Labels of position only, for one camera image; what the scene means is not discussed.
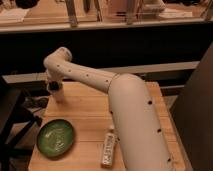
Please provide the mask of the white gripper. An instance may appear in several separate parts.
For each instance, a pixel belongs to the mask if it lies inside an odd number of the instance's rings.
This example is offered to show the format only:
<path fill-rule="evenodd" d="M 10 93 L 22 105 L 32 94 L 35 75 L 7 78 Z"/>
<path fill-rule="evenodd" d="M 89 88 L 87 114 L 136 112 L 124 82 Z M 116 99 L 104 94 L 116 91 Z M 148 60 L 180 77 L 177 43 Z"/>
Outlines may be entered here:
<path fill-rule="evenodd" d="M 48 89 L 51 91 L 58 91 L 62 87 L 63 76 L 51 70 L 46 70 L 46 80 L 49 83 Z"/>

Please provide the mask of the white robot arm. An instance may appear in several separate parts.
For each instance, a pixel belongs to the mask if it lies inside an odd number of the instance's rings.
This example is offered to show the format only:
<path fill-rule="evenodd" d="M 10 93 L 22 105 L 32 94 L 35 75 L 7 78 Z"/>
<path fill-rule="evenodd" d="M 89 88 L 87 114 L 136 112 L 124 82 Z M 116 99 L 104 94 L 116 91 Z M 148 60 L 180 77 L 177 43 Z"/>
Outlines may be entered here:
<path fill-rule="evenodd" d="M 174 170 L 152 97 L 141 78 L 74 64 L 65 47 L 48 55 L 44 66 L 49 82 L 61 83 L 68 77 L 108 95 L 126 171 Z"/>

